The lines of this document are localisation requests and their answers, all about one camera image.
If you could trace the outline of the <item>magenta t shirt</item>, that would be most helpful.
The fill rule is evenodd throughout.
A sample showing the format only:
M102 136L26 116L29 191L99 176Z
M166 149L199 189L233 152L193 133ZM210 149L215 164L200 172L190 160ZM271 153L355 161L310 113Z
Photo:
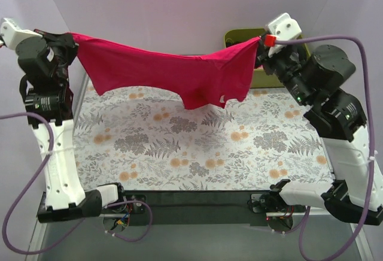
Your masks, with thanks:
M185 109L242 102L250 89L259 44L252 38L215 53L184 56L134 48L112 41L73 34L77 57L99 95L132 86L147 86L178 94Z

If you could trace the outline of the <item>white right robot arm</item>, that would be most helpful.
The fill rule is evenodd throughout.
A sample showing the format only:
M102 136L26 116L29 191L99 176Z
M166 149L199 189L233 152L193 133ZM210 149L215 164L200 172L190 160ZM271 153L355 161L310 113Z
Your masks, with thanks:
M305 119L316 130L330 161L333 181L322 185L284 179L270 187L259 204L271 211L290 206L327 210L345 223L382 223L382 174L372 162L370 133L361 102L342 90L355 65L335 45L307 54L301 41L274 53L271 35L262 36L256 63L276 75L293 99L308 108Z

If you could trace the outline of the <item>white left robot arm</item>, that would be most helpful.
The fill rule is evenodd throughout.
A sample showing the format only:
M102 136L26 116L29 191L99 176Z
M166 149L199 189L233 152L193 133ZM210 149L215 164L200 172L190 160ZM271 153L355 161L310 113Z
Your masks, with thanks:
M68 66L77 56L71 34L27 31L16 45L19 67L25 73L19 92L28 124L38 141L44 164L45 195L37 217L40 223L97 217L106 207L121 213L127 207L120 183L85 191L75 164Z

